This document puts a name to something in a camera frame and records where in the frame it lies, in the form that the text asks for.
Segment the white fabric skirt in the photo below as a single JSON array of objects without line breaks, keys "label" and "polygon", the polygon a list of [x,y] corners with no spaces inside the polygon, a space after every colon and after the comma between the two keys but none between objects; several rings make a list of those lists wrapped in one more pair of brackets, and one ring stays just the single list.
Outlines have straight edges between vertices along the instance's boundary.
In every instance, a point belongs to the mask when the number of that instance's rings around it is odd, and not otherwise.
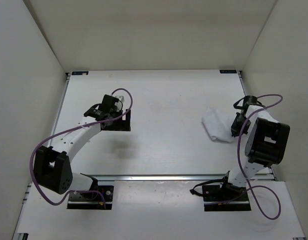
[{"label": "white fabric skirt", "polygon": [[234,141],[231,133],[233,121],[234,118],[229,114],[210,106],[202,116],[202,124],[214,142],[231,143]]}]

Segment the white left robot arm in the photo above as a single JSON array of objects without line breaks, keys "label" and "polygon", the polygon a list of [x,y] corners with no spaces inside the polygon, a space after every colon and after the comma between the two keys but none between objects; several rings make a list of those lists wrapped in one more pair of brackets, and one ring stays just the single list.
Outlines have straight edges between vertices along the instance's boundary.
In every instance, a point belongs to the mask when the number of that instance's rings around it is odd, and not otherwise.
[{"label": "white left robot arm", "polygon": [[87,174],[73,173],[71,162],[79,150],[101,131],[129,132],[131,112],[122,119],[124,97],[104,95],[101,103],[90,107],[78,122],[79,128],[61,137],[49,147],[38,148],[34,162],[37,184],[60,195],[81,191],[87,199],[98,194],[97,180]]}]

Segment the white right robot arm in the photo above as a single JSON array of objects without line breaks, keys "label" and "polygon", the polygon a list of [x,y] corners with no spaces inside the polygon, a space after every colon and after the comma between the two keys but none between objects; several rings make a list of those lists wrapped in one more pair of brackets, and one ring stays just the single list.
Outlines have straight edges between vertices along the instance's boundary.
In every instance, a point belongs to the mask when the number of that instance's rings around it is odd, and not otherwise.
[{"label": "white right robot arm", "polygon": [[218,187],[218,195],[223,200],[242,193],[247,181],[259,171],[282,161],[290,132],[290,126],[275,120],[255,96],[247,95],[233,107],[240,112],[231,126],[231,134],[233,137],[240,133],[248,135],[244,150],[247,160],[225,175]]}]

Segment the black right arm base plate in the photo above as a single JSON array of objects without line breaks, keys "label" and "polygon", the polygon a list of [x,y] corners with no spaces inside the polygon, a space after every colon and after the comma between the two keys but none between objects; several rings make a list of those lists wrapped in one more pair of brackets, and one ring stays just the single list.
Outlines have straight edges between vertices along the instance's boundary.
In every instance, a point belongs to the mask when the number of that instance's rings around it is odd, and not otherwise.
[{"label": "black right arm base plate", "polygon": [[203,185],[205,212],[248,212],[251,206],[248,194],[222,189],[219,185]]}]

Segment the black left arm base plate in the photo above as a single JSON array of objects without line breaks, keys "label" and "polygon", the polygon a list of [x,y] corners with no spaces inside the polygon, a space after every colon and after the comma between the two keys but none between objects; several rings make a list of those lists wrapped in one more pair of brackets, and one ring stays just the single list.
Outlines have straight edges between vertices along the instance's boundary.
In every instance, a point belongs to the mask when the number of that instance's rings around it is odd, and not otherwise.
[{"label": "black left arm base plate", "polygon": [[98,193],[70,193],[67,203],[69,210],[111,210],[113,205],[114,185],[109,183],[99,183],[98,189],[103,197]]}]

